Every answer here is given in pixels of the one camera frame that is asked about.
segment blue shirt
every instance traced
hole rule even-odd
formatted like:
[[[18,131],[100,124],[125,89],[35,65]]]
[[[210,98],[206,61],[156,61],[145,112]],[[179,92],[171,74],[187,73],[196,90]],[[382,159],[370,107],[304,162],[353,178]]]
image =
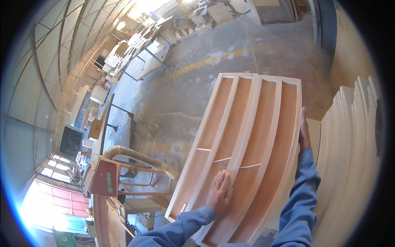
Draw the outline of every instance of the blue shirt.
[[[313,212],[317,206],[317,189],[321,182],[313,160],[313,153],[306,148],[299,153],[295,184],[290,199],[280,214],[279,234],[271,247],[312,246],[311,233],[317,224]],[[208,204],[190,212],[180,213],[177,220],[159,229],[136,235],[128,247],[163,246],[181,247],[201,226],[215,220],[217,214]],[[246,243],[221,246],[249,246]]]

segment lumber pile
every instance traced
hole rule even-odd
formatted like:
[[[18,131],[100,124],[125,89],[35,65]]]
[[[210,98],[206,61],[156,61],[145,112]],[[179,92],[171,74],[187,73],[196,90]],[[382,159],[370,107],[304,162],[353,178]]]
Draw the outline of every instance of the lumber pile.
[[[321,121],[314,246],[343,246],[361,219],[379,171],[375,139],[378,95],[371,76],[341,86]]]
[[[221,73],[165,217],[203,206],[218,171],[231,174],[232,206],[193,235],[201,246],[253,244],[277,210],[294,163],[301,80]]]

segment hand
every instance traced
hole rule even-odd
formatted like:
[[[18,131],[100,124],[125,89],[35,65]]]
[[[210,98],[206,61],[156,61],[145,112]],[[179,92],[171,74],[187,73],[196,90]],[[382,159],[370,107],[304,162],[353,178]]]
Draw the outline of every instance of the hand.
[[[308,125],[306,121],[306,107],[300,110],[300,132],[299,132],[300,150],[310,148],[310,135],[308,133]]]
[[[233,195],[233,188],[226,192],[229,180],[229,172],[222,170],[218,172],[211,182],[209,196],[207,197],[206,203],[214,209],[217,215],[229,208],[230,199]]]

